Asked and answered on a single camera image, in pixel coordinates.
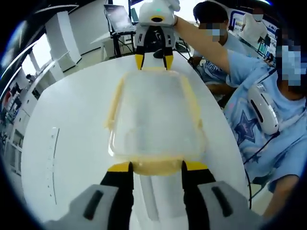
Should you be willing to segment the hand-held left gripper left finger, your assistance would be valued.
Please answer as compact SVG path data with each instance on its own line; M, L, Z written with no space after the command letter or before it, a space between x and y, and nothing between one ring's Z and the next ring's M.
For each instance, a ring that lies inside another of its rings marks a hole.
M111 166L100 184L74 198L59 220L45 223L47 230L128 230L134 204L132 162Z

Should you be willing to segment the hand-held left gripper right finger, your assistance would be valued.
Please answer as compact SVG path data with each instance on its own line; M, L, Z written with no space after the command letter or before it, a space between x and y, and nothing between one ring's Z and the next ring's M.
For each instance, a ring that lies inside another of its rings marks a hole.
M181 175L190 230L261 229L261 217L248 207L248 200L217 181L205 164L183 161Z

